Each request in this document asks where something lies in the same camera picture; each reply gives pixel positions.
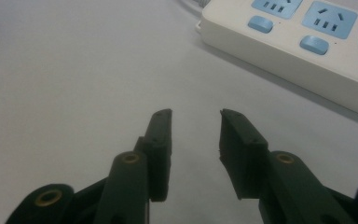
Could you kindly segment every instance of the power strip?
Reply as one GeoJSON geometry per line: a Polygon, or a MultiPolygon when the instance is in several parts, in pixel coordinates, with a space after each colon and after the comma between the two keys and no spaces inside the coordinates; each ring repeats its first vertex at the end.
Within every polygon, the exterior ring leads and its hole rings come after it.
{"type": "Polygon", "coordinates": [[[313,0],[212,0],[202,40],[358,112],[358,11],[313,0]]]}

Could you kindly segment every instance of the blue switch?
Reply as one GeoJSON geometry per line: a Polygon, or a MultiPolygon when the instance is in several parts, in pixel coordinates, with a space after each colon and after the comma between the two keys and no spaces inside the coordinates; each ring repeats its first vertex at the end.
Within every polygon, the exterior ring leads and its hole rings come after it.
{"type": "Polygon", "coordinates": [[[317,36],[307,35],[301,40],[300,47],[319,55],[325,55],[328,50],[328,43],[317,36]]]}
{"type": "Polygon", "coordinates": [[[264,17],[253,16],[249,20],[248,26],[264,34],[268,34],[272,30],[273,23],[264,17]]]}

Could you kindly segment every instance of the white plastic casing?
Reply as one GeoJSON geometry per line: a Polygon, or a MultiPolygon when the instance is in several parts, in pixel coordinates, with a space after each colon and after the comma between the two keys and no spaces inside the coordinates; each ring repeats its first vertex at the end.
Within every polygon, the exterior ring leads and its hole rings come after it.
{"type": "Polygon", "coordinates": [[[301,24],[311,0],[303,0],[289,20],[252,8],[253,2],[213,0],[202,11],[199,25],[202,40],[358,112],[358,17],[348,38],[340,39],[301,24]],[[271,20],[272,30],[264,34],[250,28],[248,22],[253,16],[271,20]],[[307,35],[329,43],[325,55],[299,46],[307,35]]]}

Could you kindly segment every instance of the white power strip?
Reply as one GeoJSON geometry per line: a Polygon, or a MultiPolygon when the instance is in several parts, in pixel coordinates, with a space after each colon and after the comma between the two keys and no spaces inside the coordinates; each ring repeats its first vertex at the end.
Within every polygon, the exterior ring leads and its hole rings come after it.
{"type": "Polygon", "coordinates": [[[212,0],[202,40],[358,112],[358,11],[313,0],[212,0]]]}

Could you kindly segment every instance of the outlet slot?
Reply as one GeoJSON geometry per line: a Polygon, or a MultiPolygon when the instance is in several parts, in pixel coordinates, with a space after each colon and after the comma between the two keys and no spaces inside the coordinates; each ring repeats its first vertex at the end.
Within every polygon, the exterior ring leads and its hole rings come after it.
{"type": "Polygon", "coordinates": [[[357,13],[342,7],[315,1],[302,21],[304,26],[346,39],[357,19],[357,13]]]}
{"type": "Polygon", "coordinates": [[[254,0],[252,7],[288,20],[295,14],[301,2],[302,0],[254,0]]]}

